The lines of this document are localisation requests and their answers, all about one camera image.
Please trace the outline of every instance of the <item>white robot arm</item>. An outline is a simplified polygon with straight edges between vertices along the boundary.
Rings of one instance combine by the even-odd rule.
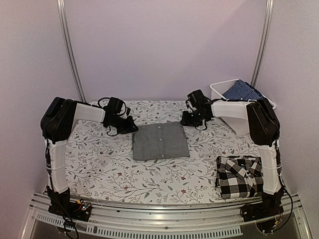
[[[186,105],[192,112],[183,112],[182,125],[202,125],[213,117],[222,118],[238,135],[250,134],[257,145],[263,168],[262,203],[245,205],[241,214],[244,221],[274,216],[283,212],[281,197],[284,186],[281,183],[281,161],[278,148],[280,124],[272,105],[266,98],[253,101],[210,100],[201,90],[190,93]]]
[[[89,220],[91,208],[84,206],[84,210],[79,210],[77,203],[70,202],[70,189],[65,175],[67,139],[78,120],[101,122],[104,127],[115,127],[117,133],[121,134],[137,131],[132,116],[129,116],[130,109],[125,106],[125,112],[120,113],[123,105],[125,105],[123,101],[113,97],[109,98],[105,107],[59,97],[53,100],[41,120],[42,134],[46,143],[46,169],[49,176],[47,187],[51,199],[49,212],[70,219]],[[121,118],[120,116],[125,113],[127,117]]]

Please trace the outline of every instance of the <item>checkered shirt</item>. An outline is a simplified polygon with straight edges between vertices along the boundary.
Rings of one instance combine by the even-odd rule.
[[[218,157],[216,187],[223,199],[260,196],[263,177],[260,157]]]

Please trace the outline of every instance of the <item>folded gray shirt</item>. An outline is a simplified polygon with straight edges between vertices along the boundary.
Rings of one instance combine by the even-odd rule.
[[[139,126],[133,133],[133,159],[137,161],[189,157],[183,126],[180,122]]]

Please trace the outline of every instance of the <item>white wall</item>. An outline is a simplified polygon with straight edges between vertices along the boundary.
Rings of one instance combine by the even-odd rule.
[[[77,94],[56,1],[0,5],[0,238],[17,239],[46,179],[41,117],[55,96]]]
[[[89,101],[183,100],[213,82],[251,80],[265,0],[68,0]]]
[[[275,1],[257,89],[281,122],[283,174],[319,238],[319,1]]]

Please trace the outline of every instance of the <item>floral fabric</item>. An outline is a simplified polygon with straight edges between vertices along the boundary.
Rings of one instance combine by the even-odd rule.
[[[127,101],[137,126],[179,121],[181,101]],[[134,161],[132,134],[110,137],[101,123],[80,120],[66,146],[71,194],[96,200],[143,204],[223,202],[215,188],[220,155],[259,156],[251,138],[236,136],[221,119],[207,130],[184,127],[190,157]]]

